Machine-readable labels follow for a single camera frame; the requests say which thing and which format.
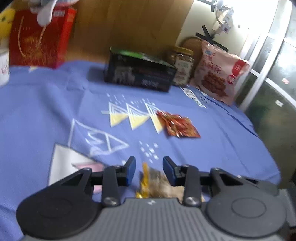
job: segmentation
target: red gift bag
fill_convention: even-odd
[[[15,13],[9,38],[10,65],[56,68],[65,61],[76,10],[56,7],[49,25],[41,27],[30,9]]]

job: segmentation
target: yellow plush toy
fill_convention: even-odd
[[[9,37],[14,17],[13,8],[6,8],[0,13],[0,43]]]

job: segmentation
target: black box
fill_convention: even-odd
[[[105,82],[140,86],[168,91],[177,69],[167,62],[148,56],[110,47],[110,60]]]

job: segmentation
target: stuffed toy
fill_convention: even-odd
[[[0,47],[8,47],[9,34],[12,27],[12,22],[15,17],[13,8],[6,8],[0,13]]]

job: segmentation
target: jar lid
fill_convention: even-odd
[[[174,46],[173,50],[179,53],[187,54],[187,55],[193,55],[193,51],[190,49],[182,48],[179,46]]]

